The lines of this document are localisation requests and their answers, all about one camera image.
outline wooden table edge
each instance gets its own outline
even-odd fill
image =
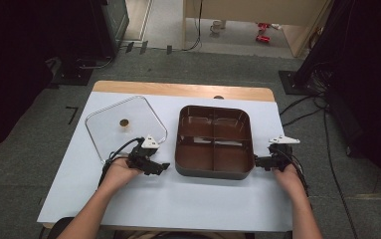
[[[274,94],[268,88],[187,85],[171,83],[98,81],[93,92],[143,94],[172,97],[208,98],[221,96],[227,100],[274,102]]]

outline brown tray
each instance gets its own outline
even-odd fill
[[[184,107],[179,116],[175,168],[184,176],[241,180],[255,166],[247,113]]]

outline transparent lid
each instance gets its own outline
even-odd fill
[[[85,120],[100,161],[128,141],[149,134],[158,142],[166,140],[167,130],[145,97],[136,96],[90,114]],[[131,143],[122,152],[130,153]]]

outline table top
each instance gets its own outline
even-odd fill
[[[251,118],[255,154],[268,155],[269,139],[284,135],[270,90],[106,81],[95,84],[38,222],[52,227],[62,217],[77,215],[86,204],[97,188],[102,165],[86,130],[85,119],[136,95],[148,100],[168,130],[167,139],[151,159],[170,162],[171,166],[160,176],[139,175],[122,188],[111,200],[102,227],[246,232],[291,230],[289,198],[271,172],[254,168],[243,180],[198,178],[179,174],[174,164],[178,115],[189,105],[245,111]],[[217,95],[225,100],[211,99]],[[238,96],[261,100],[228,100]]]

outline red object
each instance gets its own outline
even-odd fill
[[[268,43],[270,40],[271,40],[270,37],[266,37],[266,36],[262,36],[262,35],[258,35],[258,36],[256,37],[256,41],[258,41],[258,42],[265,42],[265,43]]]
[[[259,27],[259,33],[261,33],[261,32],[265,32],[267,30],[267,28],[270,27],[270,24],[268,24],[268,23],[258,23],[258,27]]]

